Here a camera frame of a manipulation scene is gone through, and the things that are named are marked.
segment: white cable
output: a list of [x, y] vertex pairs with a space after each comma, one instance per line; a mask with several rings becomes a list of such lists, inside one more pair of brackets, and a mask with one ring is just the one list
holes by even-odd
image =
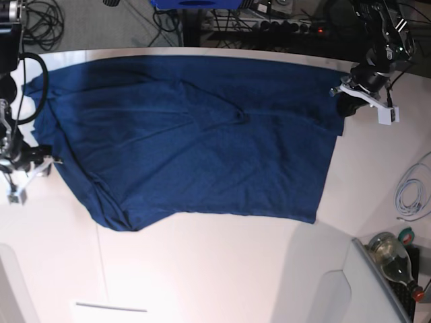
[[[431, 195], [427, 196], [424, 183], [421, 180], [418, 180], [417, 178], [411, 177], [412, 174], [415, 171], [417, 171], [419, 168], [424, 168], [431, 175], [431, 168], [423, 164], [423, 161], [429, 155], [431, 155], [431, 151], [427, 153], [424, 157], [419, 159], [419, 161], [416, 164], [410, 167], [398, 182], [397, 189], [395, 191], [395, 196], [394, 196], [395, 208], [398, 211], [398, 213], [401, 215], [400, 217], [397, 217], [398, 220], [402, 220], [406, 222], [414, 222], [431, 214], [431, 210], [429, 210], [428, 212], [424, 213], [423, 215], [420, 215], [419, 217], [416, 217], [414, 219], [411, 218], [411, 217], [414, 217], [415, 215], [418, 215], [421, 212], [424, 212], [424, 210], [427, 208], [427, 206], [430, 204], [430, 201], [431, 201]], [[411, 204], [406, 205], [403, 202], [403, 193], [410, 186], [416, 186], [416, 198]]]

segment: white table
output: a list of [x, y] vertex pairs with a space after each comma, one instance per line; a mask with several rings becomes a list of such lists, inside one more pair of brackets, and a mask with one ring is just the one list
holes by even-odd
[[[79, 51], [44, 59], [49, 69], [56, 69], [125, 55], [247, 57], [341, 71], [351, 65], [207, 48]], [[28, 79], [40, 73], [30, 60], [27, 68]], [[22, 83], [22, 70], [13, 77]], [[286, 315], [292, 322], [305, 322], [310, 304], [301, 297], [317, 288], [324, 272], [342, 268], [352, 236], [368, 238], [404, 227], [396, 220], [393, 191], [400, 175], [431, 150], [430, 88], [431, 80], [415, 75], [404, 75], [396, 83], [393, 100], [400, 107], [399, 124], [378, 124], [376, 110], [369, 107], [346, 119], [314, 226], [266, 217], [181, 213], [139, 233], [113, 232], [90, 219], [54, 172], [32, 183], [24, 208], [6, 205], [0, 188], [0, 243], [14, 249], [43, 323], [71, 323], [73, 301], [145, 308], [152, 315], [148, 322], [289, 322]], [[23, 117], [31, 113], [30, 99], [24, 107]], [[431, 246], [431, 218], [412, 226], [421, 243]], [[317, 257], [321, 252], [326, 259]], [[300, 289], [305, 294], [292, 294]], [[418, 322], [424, 316], [419, 313]]]

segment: blue box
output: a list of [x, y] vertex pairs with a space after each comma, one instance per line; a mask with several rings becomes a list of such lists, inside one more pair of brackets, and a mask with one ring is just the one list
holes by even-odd
[[158, 9], [238, 9], [242, 0], [151, 0]]

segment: blue cloth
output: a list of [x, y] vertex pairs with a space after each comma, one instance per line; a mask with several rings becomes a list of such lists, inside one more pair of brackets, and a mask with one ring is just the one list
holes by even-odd
[[[127, 57], [50, 73], [34, 135], [95, 221], [137, 231], [175, 212], [314, 223], [343, 119], [341, 73], [217, 57]], [[36, 104], [42, 78], [26, 88]]]

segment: glass bottle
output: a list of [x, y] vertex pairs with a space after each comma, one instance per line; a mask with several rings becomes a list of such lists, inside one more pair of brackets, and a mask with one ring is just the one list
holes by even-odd
[[409, 254], [393, 234], [389, 232], [378, 234], [371, 239], [368, 249], [388, 280], [406, 286], [415, 301], [424, 298], [424, 290], [411, 276]]

